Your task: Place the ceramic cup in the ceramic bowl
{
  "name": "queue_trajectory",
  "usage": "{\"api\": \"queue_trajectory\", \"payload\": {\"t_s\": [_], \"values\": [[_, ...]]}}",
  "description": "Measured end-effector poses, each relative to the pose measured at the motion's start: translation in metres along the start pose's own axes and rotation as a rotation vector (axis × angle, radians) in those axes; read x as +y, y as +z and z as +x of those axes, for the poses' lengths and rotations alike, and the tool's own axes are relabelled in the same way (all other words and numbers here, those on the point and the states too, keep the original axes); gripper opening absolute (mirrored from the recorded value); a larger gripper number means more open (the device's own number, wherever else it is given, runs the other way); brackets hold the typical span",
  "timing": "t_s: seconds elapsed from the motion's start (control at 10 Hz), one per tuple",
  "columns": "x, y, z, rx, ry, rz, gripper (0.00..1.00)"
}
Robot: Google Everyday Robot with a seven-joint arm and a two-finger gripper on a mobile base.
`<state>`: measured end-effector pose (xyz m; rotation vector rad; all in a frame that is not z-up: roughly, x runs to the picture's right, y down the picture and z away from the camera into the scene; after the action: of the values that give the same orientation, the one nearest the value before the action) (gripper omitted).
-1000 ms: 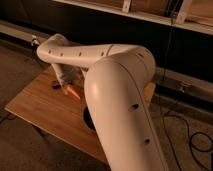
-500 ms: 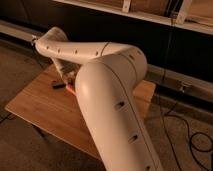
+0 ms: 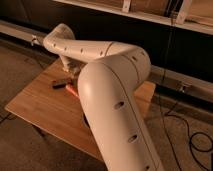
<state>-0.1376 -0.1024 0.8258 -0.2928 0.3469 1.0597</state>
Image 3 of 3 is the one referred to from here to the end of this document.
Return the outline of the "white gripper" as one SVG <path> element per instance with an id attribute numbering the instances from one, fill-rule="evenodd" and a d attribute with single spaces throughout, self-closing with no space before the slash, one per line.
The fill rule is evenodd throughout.
<path id="1" fill-rule="evenodd" d="M 60 56 L 63 64 L 63 70 L 71 74 L 78 74 L 81 71 L 81 63 L 67 56 Z"/>

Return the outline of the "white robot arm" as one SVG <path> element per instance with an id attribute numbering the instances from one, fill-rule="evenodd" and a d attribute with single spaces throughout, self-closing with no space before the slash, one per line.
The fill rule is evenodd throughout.
<path id="1" fill-rule="evenodd" d="M 66 71 L 71 59 L 85 63 L 78 94 L 108 171 L 165 171 L 134 97 L 150 73 L 147 52 L 121 42 L 77 40 L 65 24 L 43 45 L 60 56 Z"/>

